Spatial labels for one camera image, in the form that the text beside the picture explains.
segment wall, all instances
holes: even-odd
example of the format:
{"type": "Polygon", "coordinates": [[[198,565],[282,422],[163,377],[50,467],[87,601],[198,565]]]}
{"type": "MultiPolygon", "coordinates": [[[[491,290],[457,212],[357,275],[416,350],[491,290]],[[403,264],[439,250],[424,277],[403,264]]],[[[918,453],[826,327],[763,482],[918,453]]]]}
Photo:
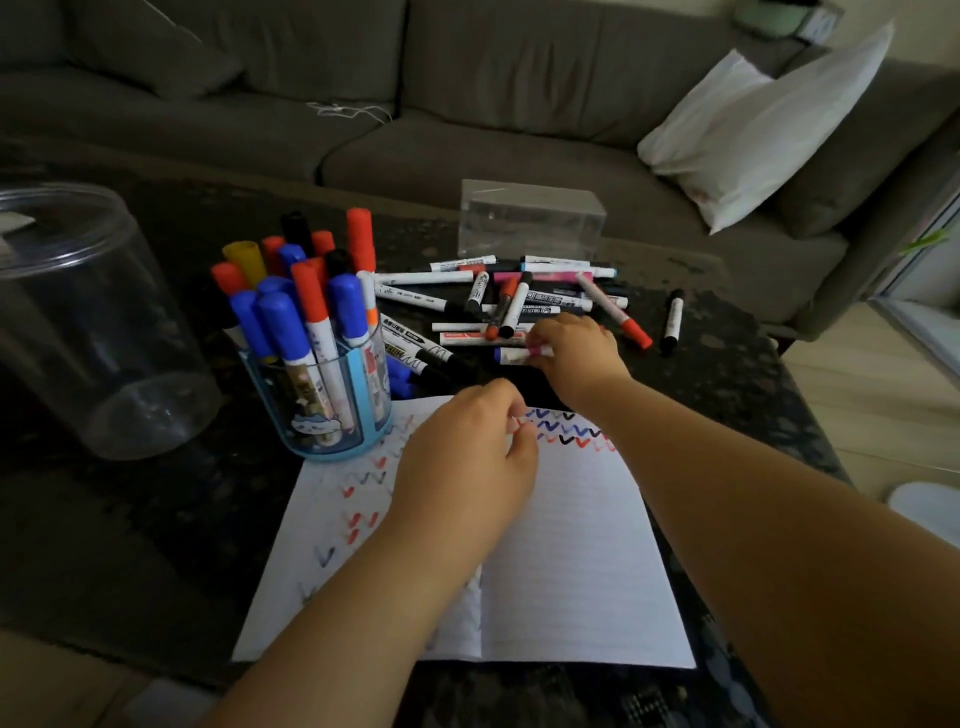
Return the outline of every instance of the wall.
{"type": "MultiPolygon", "coordinates": [[[[691,15],[730,15],[733,0],[619,0],[691,15]]],[[[891,17],[897,20],[893,58],[960,68],[960,1],[833,0],[846,14],[830,45],[857,42],[891,17]]]]}

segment hand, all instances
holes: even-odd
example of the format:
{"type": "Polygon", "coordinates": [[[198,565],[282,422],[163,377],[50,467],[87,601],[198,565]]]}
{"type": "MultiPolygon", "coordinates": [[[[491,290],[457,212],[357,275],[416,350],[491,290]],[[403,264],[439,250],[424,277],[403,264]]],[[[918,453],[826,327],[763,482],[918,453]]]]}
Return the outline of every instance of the hand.
{"type": "Polygon", "coordinates": [[[562,313],[538,321],[527,335],[527,343],[553,348],[553,356],[531,356],[527,363],[546,374],[560,399],[588,419],[592,419],[590,406],[598,388],[619,379],[633,381],[613,334],[589,316],[562,313]]]}
{"type": "Polygon", "coordinates": [[[460,585],[496,546],[533,493],[537,429],[524,424],[506,452],[511,417],[527,411],[506,379],[460,392],[407,442],[381,525],[420,563],[460,585]]]}

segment gray sofa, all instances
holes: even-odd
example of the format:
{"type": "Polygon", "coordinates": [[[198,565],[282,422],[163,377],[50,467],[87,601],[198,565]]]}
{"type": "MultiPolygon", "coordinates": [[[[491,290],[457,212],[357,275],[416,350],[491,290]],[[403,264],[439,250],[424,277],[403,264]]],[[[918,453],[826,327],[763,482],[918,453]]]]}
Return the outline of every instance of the gray sofa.
{"type": "Polygon", "coordinates": [[[734,47],[774,76],[820,53],[725,19],[573,0],[153,0],[244,69],[168,101],[67,62],[56,0],[5,1],[19,10],[0,9],[4,133],[451,208],[463,178],[590,189],[605,235],[720,255],[741,305],[806,339],[960,185],[960,72],[886,61],[793,180],[707,235],[637,142],[734,47]],[[306,101],[379,105],[394,120],[321,118],[306,101]]]}

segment pen holder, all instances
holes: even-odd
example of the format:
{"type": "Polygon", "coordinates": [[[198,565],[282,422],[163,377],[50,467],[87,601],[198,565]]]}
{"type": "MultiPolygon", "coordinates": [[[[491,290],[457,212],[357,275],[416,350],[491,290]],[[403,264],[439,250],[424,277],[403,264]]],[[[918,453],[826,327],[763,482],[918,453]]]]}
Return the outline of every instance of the pen holder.
{"type": "Polygon", "coordinates": [[[367,343],[319,365],[265,364],[249,351],[240,360],[274,421],[283,444],[307,460],[331,462],[372,448],[391,422],[390,380],[380,327],[367,343]],[[323,414],[313,381],[321,380],[336,419],[323,414]]]}

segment dark granite tabletop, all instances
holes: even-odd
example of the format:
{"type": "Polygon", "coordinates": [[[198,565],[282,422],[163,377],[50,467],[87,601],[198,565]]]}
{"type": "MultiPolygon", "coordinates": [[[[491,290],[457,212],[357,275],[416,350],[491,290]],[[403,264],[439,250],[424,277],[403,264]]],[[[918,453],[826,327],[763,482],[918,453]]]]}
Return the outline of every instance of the dark granite tabletop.
{"type": "MultiPolygon", "coordinates": [[[[126,199],[165,275],[180,293],[219,259],[223,244],[277,232],[303,210],[343,239],[341,209],[227,184],[144,180],[97,167],[44,167],[39,176],[99,182],[126,199]]],[[[407,270],[456,252],[456,224],[374,215],[381,270],[407,270]]],[[[629,268],[629,246],[613,262],[629,268]]],[[[667,292],[688,293],[671,358],[621,343],[634,377],[674,399],[845,479],[803,398],[756,321],[686,279],[646,279],[631,313],[659,338],[667,292]]],[[[449,289],[451,298],[466,291],[449,289]]],[[[181,301],[225,394],[214,423],[150,460],[87,454],[7,372],[0,439],[0,624],[134,667],[223,687],[228,664],[300,469],[278,441],[230,344],[181,301]]],[[[424,311],[385,305],[423,327],[424,311]]],[[[527,402],[558,407],[539,372],[504,368],[527,402]]],[[[500,374],[481,367],[480,378],[500,374]]],[[[402,725],[763,725],[762,695],[658,532],[698,669],[597,665],[419,664],[402,725]]]]}

